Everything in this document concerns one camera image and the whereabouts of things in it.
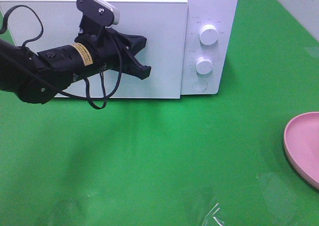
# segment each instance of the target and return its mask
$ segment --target pink plate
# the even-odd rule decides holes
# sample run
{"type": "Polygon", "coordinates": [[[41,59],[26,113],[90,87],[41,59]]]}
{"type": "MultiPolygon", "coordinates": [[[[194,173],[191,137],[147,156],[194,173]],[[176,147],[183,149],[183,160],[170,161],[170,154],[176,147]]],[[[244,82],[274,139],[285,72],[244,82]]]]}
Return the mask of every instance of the pink plate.
{"type": "Polygon", "coordinates": [[[319,112],[293,118],[285,128],[284,143],[293,167],[319,190],[319,112]]]}

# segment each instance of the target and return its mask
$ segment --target white microwave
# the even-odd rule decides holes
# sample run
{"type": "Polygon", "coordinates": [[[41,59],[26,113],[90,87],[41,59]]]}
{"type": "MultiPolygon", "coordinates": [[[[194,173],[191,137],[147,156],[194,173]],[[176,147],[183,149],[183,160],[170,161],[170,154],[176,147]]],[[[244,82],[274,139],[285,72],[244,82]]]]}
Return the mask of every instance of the white microwave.
{"type": "MultiPolygon", "coordinates": [[[[136,58],[152,67],[144,80],[124,74],[114,97],[180,98],[218,92],[237,0],[104,1],[120,12],[119,23],[113,26],[116,31],[147,38],[136,58]]],[[[33,52],[74,42],[82,17],[76,0],[0,0],[3,14],[18,4],[34,9],[44,26],[43,36],[28,44],[33,52]]],[[[8,28],[16,45],[40,32],[26,8],[11,14],[8,28]]],[[[89,79],[91,96],[102,96],[99,77],[89,79]]],[[[117,72],[106,71],[107,90],[114,88],[116,79],[117,72]]],[[[66,92],[84,96],[85,84],[75,82],[66,92]]]]}

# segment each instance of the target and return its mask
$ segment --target label sticker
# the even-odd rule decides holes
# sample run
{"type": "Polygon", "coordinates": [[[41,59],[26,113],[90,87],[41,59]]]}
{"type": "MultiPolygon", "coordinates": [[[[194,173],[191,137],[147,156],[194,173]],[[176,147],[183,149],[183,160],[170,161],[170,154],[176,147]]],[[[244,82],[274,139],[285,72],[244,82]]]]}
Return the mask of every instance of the label sticker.
{"type": "Polygon", "coordinates": [[[93,64],[92,56],[84,45],[81,43],[74,43],[71,46],[73,46],[79,52],[85,66],[93,64]]]}

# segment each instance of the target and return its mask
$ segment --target white tile wall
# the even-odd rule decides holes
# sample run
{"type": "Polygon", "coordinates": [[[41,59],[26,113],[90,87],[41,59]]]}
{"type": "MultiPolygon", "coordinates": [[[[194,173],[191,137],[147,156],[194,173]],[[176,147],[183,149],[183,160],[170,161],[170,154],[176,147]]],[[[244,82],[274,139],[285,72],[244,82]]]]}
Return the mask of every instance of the white tile wall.
{"type": "Polygon", "coordinates": [[[319,41],[319,0],[278,0],[319,41]]]}

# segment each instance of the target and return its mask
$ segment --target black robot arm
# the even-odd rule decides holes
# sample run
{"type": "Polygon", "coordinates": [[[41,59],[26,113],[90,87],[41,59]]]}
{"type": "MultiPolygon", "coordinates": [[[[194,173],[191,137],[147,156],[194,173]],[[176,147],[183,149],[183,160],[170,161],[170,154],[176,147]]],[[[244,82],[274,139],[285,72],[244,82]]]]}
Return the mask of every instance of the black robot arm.
{"type": "MultiPolygon", "coordinates": [[[[0,39],[0,90],[14,92],[24,102],[42,104],[61,93],[88,100],[94,108],[100,109],[105,107],[107,99],[117,90],[122,73],[139,79],[149,77],[151,67],[141,65],[135,58],[145,47],[147,39],[107,28],[118,22],[119,13],[116,8],[101,0],[77,0],[77,7],[83,12],[83,17],[74,44],[35,54],[25,44],[38,39],[42,33],[22,46],[14,46],[0,39]],[[114,90],[106,95],[103,71],[109,69],[118,71],[119,76],[114,90]],[[104,96],[92,99],[87,78],[98,73],[104,96]],[[83,79],[87,86],[86,97],[63,91],[71,83],[83,79]],[[93,104],[92,100],[96,99],[104,101],[102,107],[93,104]]],[[[8,15],[13,10],[5,14],[2,31],[5,31],[3,29],[6,29],[8,15]]]]}

